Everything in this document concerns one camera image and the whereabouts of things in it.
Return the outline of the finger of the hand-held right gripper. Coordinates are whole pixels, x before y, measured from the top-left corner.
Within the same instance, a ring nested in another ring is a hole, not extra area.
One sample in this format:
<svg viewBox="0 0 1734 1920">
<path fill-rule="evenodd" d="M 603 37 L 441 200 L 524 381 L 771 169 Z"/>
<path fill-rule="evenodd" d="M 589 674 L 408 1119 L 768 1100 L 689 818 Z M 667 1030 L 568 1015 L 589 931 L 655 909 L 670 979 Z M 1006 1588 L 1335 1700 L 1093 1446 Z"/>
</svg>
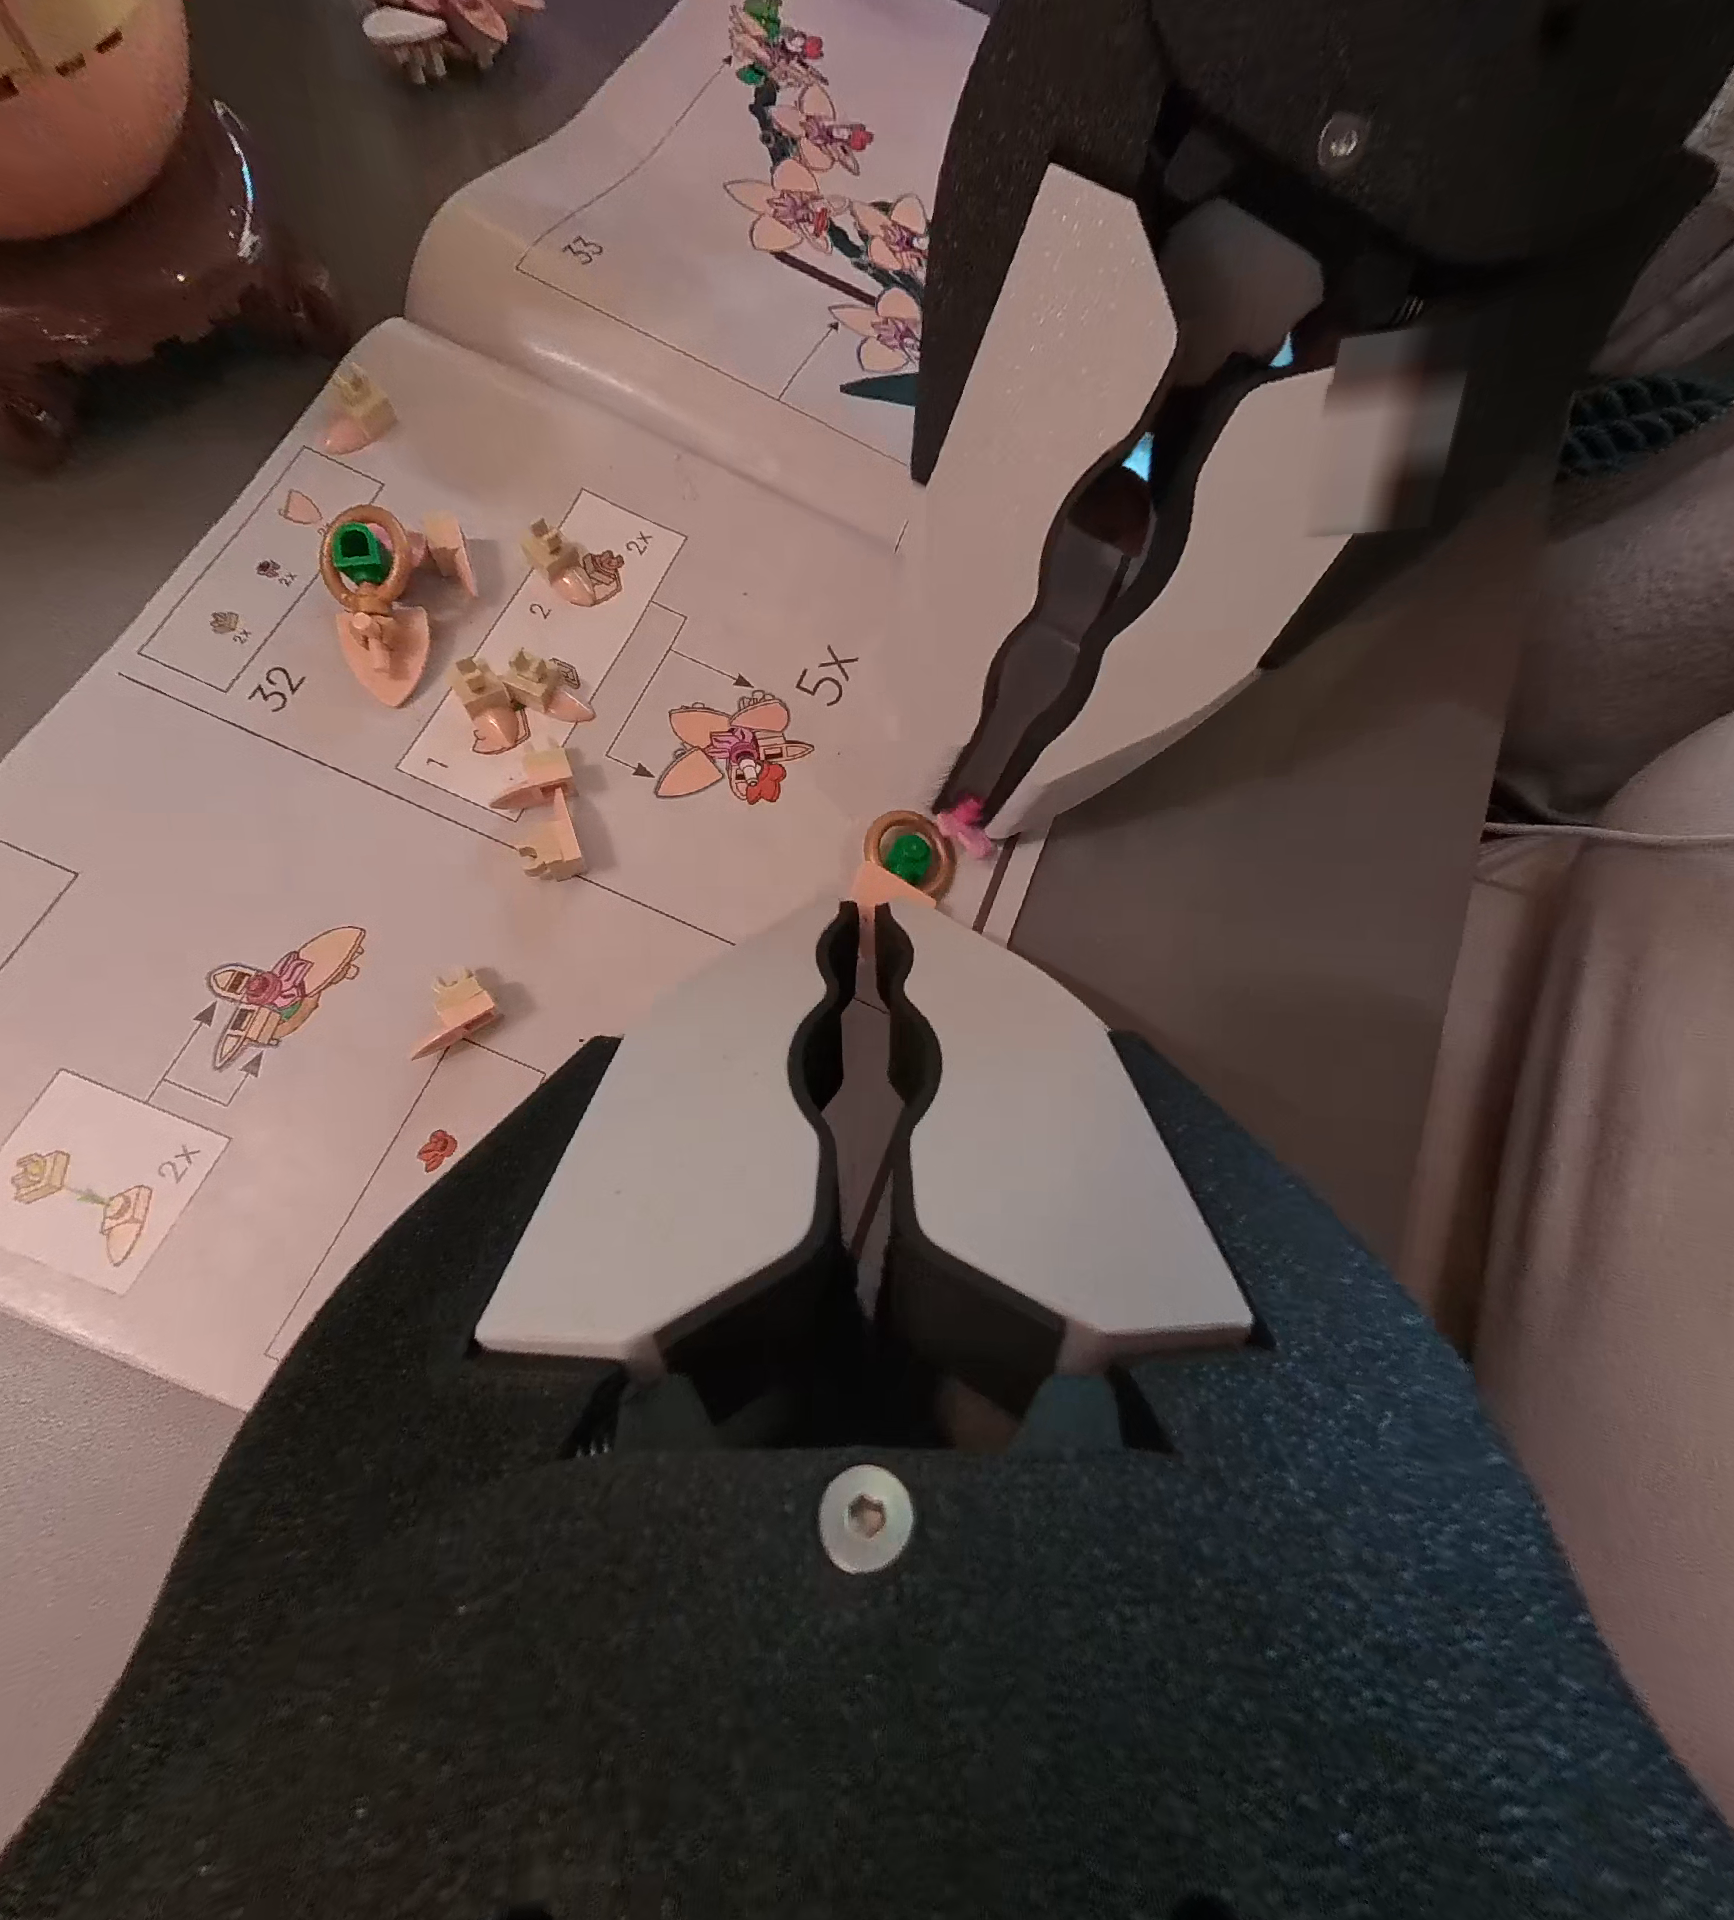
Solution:
<svg viewBox="0 0 1734 1920">
<path fill-rule="evenodd" d="M 1137 206 L 1050 167 L 902 541 L 902 713 L 922 794 L 1016 794 L 1086 701 L 1089 633 L 1151 509 L 1126 455 L 1175 351 Z"/>
<path fill-rule="evenodd" d="M 1045 741 L 985 828 L 1037 834 L 1162 756 L 1251 685 L 1334 565 L 1315 529 L 1331 363 L 1232 361 L 1175 437 L 1140 566 L 1079 642 Z"/>
</svg>

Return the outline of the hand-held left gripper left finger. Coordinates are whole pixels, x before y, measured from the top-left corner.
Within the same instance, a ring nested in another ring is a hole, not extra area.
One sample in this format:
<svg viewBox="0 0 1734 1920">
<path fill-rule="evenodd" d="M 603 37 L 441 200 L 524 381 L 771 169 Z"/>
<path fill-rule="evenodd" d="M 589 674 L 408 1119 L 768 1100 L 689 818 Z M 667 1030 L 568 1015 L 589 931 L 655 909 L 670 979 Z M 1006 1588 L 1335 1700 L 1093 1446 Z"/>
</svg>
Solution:
<svg viewBox="0 0 1734 1920">
<path fill-rule="evenodd" d="M 614 1049 L 473 1329 L 505 1358 L 686 1381 L 708 1419 L 796 1397 L 857 1335 L 825 1117 L 860 910 L 814 900 Z"/>
</svg>

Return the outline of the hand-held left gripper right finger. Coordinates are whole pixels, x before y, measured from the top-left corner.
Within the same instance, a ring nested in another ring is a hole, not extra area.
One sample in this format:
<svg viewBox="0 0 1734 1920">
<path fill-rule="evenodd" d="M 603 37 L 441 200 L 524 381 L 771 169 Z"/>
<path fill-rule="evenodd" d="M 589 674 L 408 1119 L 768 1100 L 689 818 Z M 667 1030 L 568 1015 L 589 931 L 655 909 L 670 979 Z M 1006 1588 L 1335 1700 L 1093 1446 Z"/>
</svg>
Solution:
<svg viewBox="0 0 1734 1920">
<path fill-rule="evenodd" d="M 1047 1381 L 1235 1348 L 1253 1308 L 1109 1028 L 912 902 L 874 912 L 902 1111 L 879 1323 L 1010 1419 Z"/>
</svg>

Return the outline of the grey desk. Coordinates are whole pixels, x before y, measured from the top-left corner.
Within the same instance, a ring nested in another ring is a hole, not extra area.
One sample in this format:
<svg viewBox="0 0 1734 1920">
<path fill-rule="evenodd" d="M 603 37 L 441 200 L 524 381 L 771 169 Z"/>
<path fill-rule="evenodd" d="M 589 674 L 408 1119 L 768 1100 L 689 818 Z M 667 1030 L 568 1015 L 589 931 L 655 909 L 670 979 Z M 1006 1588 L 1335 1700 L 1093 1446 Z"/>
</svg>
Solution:
<svg viewBox="0 0 1734 1920">
<path fill-rule="evenodd" d="M 549 5 L 486 82 L 430 94 L 360 54 L 331 5 L 193 5 L 190 22 L 362 327 L 399 317 L 438 206 L 558 133 L 663 12 Z M 0 473 L 0 766 L 250 487 L 304 372 L 233 361 L 147 401 L 144 368 L 67 473 Z M 110 1692 L 242 1412 L 0 1308 L 0 1848 Z"/>
</svg>

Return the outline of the person's grey sweatshirt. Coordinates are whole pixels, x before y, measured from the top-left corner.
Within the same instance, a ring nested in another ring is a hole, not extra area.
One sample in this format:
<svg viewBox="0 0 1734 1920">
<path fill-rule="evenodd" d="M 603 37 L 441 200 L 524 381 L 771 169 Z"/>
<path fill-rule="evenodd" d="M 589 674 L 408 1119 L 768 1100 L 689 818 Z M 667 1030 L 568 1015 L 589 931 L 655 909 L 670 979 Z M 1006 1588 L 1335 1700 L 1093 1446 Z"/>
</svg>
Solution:
<svg viewBox="0 0 1734 1920">
<path fill-rule="evenodd" d="M 1648 261 L 1586 386 L 1734 383 L 1734 69 L 1687 138 L 1715 178 Z M 1616 476 L 1561 485 L 1494 777 L 1498 818 L 1586 822 L 1734 713 L 1734 406 Z"/>
</svg>

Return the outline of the dark knit cloth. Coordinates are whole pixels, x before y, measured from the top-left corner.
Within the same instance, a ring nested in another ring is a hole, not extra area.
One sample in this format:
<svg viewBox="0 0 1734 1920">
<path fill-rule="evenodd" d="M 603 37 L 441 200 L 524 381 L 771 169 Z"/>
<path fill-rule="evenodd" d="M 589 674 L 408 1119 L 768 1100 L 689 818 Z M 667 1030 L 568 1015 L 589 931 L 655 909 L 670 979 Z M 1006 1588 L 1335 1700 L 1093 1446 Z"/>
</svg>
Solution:
<svg viewBox="0 0 1734 1920">
<path fill-rule="evenodd" d="M 1574 392 L 1555 480 L 1587 483 L 1627 473 L 1734 406 L 1734 383 L 1687 372 L 1616 376 Z"/>
</svg>

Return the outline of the brick instruction booklet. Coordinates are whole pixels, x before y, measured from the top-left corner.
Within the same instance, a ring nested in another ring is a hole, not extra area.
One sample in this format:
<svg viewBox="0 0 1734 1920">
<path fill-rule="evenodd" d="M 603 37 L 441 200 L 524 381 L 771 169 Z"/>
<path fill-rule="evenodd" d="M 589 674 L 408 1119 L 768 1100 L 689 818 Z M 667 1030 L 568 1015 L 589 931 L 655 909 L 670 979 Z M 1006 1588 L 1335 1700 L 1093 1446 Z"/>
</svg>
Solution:
<svg viewBox="0 0 1734 1920">
<path fill-rule="evenodd" d="M 673 5 L 422 228 L 352 364 L 0 765 L 0 1311 L 244 1410 L 363 1248 L 564 1059 L 927 810 L 903 713 L 930 217 L 984 18 Z M 422 683 L 352 678 L 329 521 L 458 517 Z M 623 558 L 582 608 L 537 519 Z M 583 726 L 471 752 L 453 661 L 565 661 Z M 491 799 L 559 746 L 585 861 Z M 501 1019 L 412 1063 L 432 983 Z"/>
</svg>

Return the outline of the person's light grey trousers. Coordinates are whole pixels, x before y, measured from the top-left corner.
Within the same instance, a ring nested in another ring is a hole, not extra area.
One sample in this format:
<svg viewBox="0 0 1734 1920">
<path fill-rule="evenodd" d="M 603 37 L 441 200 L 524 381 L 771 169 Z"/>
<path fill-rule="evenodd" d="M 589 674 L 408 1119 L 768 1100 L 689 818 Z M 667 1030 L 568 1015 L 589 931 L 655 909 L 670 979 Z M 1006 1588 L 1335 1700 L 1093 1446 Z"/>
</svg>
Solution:
<svg viewBox="0 0 1734 1920">
<path fill-rule="evenodd" d="M 1734 713 L 1601 825 L 1734 833 Z M 1574 852 L 1473 1365 L 1601 1641 L 1734 1829 L 1734 852 Z"/>
</svg>

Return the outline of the brick flower cluster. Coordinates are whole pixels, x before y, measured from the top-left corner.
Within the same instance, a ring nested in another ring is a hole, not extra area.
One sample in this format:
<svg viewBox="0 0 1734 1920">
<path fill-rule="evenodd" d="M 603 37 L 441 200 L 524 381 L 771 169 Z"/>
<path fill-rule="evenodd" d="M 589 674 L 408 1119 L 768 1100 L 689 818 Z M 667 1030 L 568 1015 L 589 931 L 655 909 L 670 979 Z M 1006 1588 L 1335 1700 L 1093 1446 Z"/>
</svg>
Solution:
<svg viewBox="0 0 1734 1920">
<path fill-rule="evenodd" d="M 544 3 L 363 3 L 360 31 L 374 54 L 413 86 L 441 85 L 456 69 L 483 75 L 511 43 L 519 18 Z"/>
</svg>

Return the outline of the brown pot stand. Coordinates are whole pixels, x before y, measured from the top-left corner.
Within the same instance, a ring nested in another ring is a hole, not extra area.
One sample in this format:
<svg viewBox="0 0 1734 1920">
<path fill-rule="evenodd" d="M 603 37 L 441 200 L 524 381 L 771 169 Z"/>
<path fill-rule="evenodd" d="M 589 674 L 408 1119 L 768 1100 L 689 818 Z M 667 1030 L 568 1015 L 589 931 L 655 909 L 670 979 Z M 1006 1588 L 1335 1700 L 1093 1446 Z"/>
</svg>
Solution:
<svg viewBox="0 0 1734 1920">
<path fill-rule="evenodd" d="M 0 242 L 0 457 L 58 467 L 88 372 L 223 327 L 333 361 L 353 338 L 329 277 L 258 186 L 244 122 L 193 94 L 132 205 L 80 232 Z"/>
</svg>

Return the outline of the white sweatshirt drawstring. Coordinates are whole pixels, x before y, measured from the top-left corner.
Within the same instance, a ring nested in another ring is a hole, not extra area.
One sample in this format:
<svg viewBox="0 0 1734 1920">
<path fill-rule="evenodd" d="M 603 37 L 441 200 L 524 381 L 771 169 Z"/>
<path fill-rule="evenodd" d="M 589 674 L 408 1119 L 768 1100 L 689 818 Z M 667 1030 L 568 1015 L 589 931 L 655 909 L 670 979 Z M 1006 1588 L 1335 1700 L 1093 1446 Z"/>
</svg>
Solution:
<svg viewBox="0 0 1734 1920">
<path fill-rule="evenodd" d="M 1484 822 L 1484 843 L 1555 843 L 1639 852 L 1734 852 L 1734 831 L 1646 831 L 1592 825 Z"/>
</svg>

